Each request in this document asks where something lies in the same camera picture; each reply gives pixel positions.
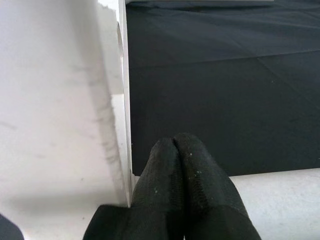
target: black cloth backdrop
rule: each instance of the black cloth backdrop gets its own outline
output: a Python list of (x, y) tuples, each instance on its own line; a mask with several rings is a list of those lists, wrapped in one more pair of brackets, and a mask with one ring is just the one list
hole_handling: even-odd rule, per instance
[(229, 176), (320, 167), (320, 1), (127, 5), (133, 172), (198, 136)]

